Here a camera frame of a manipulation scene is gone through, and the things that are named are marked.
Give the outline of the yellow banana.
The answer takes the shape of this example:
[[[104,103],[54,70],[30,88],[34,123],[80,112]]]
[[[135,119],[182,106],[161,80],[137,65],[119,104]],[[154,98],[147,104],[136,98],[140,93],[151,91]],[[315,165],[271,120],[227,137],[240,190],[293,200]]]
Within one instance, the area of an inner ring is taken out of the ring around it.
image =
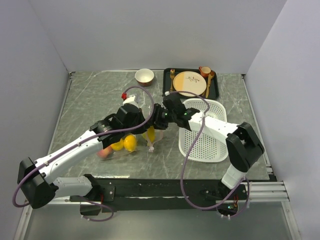
[[[155,141],[156,134],[153,126],[149,127],[145,133],[142,134],[142,137],[145,140],[150,140],[151,142]]]

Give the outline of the round yellow orange fruit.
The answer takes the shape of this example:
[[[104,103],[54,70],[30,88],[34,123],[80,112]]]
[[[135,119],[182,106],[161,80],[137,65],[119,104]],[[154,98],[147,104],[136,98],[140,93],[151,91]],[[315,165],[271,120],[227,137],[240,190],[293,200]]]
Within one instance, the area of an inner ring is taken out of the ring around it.
[[[134,152],[137,148],[137,138],[133,134],[127,135],[123,140],[123,146],[128,152]]]

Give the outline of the clear zip top bag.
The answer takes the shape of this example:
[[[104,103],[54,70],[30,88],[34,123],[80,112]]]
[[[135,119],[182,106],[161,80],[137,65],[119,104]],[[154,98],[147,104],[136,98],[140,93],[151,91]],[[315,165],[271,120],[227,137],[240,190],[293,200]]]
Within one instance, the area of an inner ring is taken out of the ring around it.
[[[126,134],[124,137],[122,137],[121,139],[124,140],[127,135],[135,135],[136,140],[137,140],[137,147],[136,147],[136,150],[135,150],[135,151],[145,150],[145,151],[153,152],[153,150],[154,150],[154,143],[156,143],[156,142],[158,142],[158,141],[160,141],[160,140],[162,139],[162,137],[163,137],[163,132],[160,131],[160,132],[159,132],[159,136],[156,136],[156,132],[155,132],[155,140],[154,140],[154,142],[151,142],[149,139],[148,139],[148,140],[145,140],[145,139],[143,138],[143,136],[142,136],[143,133],[141,133],[141,134],[128,133],[128,134]],[[124,155],[125,152],[132,153],[132,152],[127,151],[125,148],[123,148],[122,150],[119,150],[119,151],[114,151],[114,150],[113,150],[112,153],[111,153],[107,158],[105,158],[105,159],[110,159],[110,158],[111,158],[111,155],[112,155],[114,152],[116,153],[117,156]]]

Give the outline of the yellow lemon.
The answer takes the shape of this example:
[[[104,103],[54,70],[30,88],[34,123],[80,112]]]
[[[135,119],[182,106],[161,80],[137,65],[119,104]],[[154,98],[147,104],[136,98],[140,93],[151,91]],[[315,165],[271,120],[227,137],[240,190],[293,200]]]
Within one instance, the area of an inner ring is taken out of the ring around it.
[[[124,148],[124,140],[121,139],[120,141],[113,143],[110,145],[110,147],[114,150],[114,151],[120,151]]]

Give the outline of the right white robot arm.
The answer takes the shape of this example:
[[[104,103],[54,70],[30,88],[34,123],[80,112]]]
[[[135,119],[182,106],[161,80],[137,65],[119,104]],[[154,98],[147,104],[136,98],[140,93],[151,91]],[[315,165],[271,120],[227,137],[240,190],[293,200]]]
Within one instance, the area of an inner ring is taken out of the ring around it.
[[[178,148],[184,157],[203,163],[229,159],[218,192],[224,199],[232,198],[236,185],[265,152],[253,127],[247,122],[229,123],[225,108],[215,100],[181,101],[178,93],[167,92],[162,103],[168,114],[165,121],[179,126]]]

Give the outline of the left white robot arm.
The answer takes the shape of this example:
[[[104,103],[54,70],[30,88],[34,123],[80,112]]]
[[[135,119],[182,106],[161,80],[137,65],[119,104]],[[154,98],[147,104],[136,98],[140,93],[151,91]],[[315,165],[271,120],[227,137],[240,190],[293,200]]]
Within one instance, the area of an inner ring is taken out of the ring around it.
[[[144,133],[150,119],[151,116],[144,117],[137,106],[125,103],[117,113],[97,121],[61,149],[35,161],[30,158],[22,160],[17,188],[33,209],[39,209],[59,197],[81,196],[88,201],[95,200],[103,191],[91,174],[63,178],[63,172],[89,155],[119,142],[125,134]]]

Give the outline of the white and brown bowl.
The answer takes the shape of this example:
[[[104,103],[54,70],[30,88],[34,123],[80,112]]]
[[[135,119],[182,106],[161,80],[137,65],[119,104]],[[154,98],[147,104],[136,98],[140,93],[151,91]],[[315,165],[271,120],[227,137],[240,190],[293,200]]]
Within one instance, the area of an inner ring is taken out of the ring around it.
[[[148,68],[142,68],[135,73],[134,77],[139,85],[148,87],[152,84],[155,74]]]

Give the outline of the cream and orange plate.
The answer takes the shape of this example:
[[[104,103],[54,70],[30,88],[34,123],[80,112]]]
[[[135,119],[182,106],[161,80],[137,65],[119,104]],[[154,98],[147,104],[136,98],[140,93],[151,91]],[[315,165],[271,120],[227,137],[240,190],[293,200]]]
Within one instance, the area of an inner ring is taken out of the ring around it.
[[[184,71],[175,76],[173,87],[176,91],[187,91],[201,95],[207,88],[207,82],[197,72]]]

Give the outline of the gold fork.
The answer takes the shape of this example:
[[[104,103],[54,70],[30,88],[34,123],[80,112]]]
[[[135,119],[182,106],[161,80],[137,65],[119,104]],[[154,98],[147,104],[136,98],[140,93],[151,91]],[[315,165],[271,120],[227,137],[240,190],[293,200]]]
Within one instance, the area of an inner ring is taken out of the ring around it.
[[[174,90],[174,85],[173,85],[174,78],[175,78],[175,69],[171,68],[170,69],[171,84],[170,84],[170,90],[169,90],[170,92],[172,92]]]

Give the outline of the white perforated plastic basket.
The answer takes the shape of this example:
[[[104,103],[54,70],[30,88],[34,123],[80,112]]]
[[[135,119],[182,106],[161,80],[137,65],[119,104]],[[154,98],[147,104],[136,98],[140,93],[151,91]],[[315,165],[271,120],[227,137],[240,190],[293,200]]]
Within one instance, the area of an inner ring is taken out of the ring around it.
[[[227,113],[225,107],[215,101],[207,100],[202,101],[199,98],[190,98],[183,102],[186,108],[195,108],[202,112],[206,112],[207,116],[218,119],[220,121],[227,121]],[[184,128],[179,129],[178,148],[183,156],[185,156],[192,145],[192,142],[197,136],[197,132],[188,131]],[[226,159],[228,156],[227,146],[219,140],[202,134],[195,145],[193,146],[188,159],[196,162],[203,163],[219,163]]]

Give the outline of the black serving tray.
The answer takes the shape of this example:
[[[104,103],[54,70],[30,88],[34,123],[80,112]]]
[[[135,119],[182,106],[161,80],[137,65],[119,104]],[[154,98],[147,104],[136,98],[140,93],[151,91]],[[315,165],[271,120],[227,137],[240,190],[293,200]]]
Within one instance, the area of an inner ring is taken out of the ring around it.
[[[196,72],[196,73],[200,74],[200,71],[198,68],[197,69],[173,68],[173,69],[175,69],[175,76],[177,74],[185,72],[185,71]],[[171,70],[171,68],[166,68],[163,71],[163,89],[162,89],[163,94],[167,91],[170,91],[170,87],[171,87],[170,70]],[[208,78],[206,77],[204,79],[206,81],[206,86],[207,86]],[[205,94],[206,94],[206,90],[199,96],[202,96],[203,98],[205,98]],[[218,87],[217,74],[215,73],[214,77],[211,80],[208,98],[205,98],[205,99],[216,100],[219,97],[219,95],[220,95],[220,93],[219,93],[219,87]]]

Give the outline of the small orange cup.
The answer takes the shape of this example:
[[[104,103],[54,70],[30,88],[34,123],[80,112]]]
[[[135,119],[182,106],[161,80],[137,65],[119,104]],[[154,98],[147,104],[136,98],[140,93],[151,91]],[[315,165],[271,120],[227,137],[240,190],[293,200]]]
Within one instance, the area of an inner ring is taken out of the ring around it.
[[[212,71],[211,68],[208,66],[199,66],[198,69],[200,71],[200,75],[203,78],[207,78]]]

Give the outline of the gold spoon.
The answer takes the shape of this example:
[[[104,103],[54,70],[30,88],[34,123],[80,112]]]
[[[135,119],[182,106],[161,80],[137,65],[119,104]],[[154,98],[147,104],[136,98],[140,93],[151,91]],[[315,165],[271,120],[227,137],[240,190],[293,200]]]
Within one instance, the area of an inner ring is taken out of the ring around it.
[[[212,70],[207,77],[207,86],[206,86],[206,92],[205,92],[205,98],[208,98],[209,93],[210,93],[210,86],[211,86],[211,81],[212,78],[215,76],[215,72]]]

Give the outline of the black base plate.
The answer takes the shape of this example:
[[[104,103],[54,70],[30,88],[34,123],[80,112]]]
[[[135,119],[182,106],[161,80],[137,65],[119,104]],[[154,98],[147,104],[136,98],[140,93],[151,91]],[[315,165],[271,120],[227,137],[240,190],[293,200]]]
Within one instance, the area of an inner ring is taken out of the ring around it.
[[[76,193],[68,194],[68,198],[79,204],[79,212],[85,217],[118,211],[214,211],[225,201],[235,205],[239,200],[248,201],[250,189],[245,183],[241,180],[229,189],[220,180],[212,179],[97,178],[93,192],[85,198]]]

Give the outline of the aluminium mounting rail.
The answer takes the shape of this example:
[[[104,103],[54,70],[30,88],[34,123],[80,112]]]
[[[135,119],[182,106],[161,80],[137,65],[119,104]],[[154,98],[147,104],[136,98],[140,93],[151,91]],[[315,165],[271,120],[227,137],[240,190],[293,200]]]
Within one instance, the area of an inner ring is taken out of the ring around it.
[[[251,182],[245,183],[249,188],[249,199],[252,202],[285,202],[289,200],[286,188],[282,182]],[[56,197],[48,204],[71,203],[68,196]]]

